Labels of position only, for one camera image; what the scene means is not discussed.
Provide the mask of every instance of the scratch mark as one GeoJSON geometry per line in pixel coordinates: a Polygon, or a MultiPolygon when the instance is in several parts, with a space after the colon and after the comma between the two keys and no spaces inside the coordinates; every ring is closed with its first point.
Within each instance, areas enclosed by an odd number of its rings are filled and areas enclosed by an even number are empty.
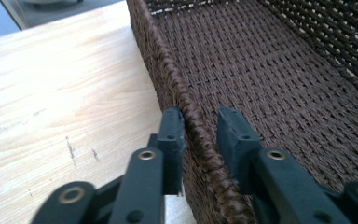
{"type": "Polygon", "coordinates": [[[46,110],[46,108],[43,108],[43,109],[41,109],[39,111],[34,112],[34,116],[38,116],[40,113],[42,113],[45,110],[46,110]]]}
{"type": "Polygon", "coordinates": [[[94,149],[92,150],[92,153],[94,154],[95,160],[100,161],[100,159],[98,158],[98,154],[94,149]]]}
{"type": "Polygon", "coordinates": [[[69,148],[69,153],[71,153],[71,159],[72,159],[72,161],[74,162],[75,168],[77,169],[77,166],[76,166],[76,163],[75,163],[75,154],[74,154],[75,149],[74,149],[74,147],[72,147],[72,145],[69,143],[69,137],[66,136],[65,138],[66,138],[66,144],[68,145],[68,148],[69,148]]]}

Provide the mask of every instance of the woven basket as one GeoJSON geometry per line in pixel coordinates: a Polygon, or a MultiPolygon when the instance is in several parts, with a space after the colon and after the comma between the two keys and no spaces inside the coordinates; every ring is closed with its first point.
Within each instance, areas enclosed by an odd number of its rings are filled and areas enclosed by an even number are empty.
{"type": "Polygon", "coordinates": [[[253,223],[215,148],[219,105],[320,184],[358,180],[358,2],[127,0],[161,109],[186,118],[186,198],[199,223],[253,223]]]}

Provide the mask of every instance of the wicker basket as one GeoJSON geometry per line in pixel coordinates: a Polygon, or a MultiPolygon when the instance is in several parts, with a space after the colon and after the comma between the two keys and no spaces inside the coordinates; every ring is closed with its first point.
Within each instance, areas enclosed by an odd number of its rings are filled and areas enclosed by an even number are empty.
{"type": "Polygon", "coordinates": [[[184,182],[199,223],[255,222],[215,148],[219,105],[322,185],[358,180],[358,2],[127,1],[161,109],[186,118],[184,182]]]}

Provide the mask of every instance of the wood grain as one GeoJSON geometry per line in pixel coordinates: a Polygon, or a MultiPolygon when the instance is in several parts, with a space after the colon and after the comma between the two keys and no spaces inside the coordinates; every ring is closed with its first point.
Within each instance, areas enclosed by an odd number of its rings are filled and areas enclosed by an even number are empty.
{"type": "MultiPolygon", "coordinates": [[[[29,223],[67,182],[124,174],[160,118],[124,2],[1,37],[0,223],[29,223]]],[[[184,198],[167,214],[194,223],[184,198]]]]}

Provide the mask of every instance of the light wood surface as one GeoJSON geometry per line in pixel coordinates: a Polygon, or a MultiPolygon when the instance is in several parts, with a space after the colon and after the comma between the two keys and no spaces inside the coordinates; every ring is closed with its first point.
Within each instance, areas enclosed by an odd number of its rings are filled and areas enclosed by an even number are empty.
{"type": "MultiPolygon", "coordinates": [[[[57,187],[124,174],[161,112],[120,2],[0,38],[0,223],[29,223],[57,187]]],[[[184,197],[167,223],[194,223],[184,197]]]]}

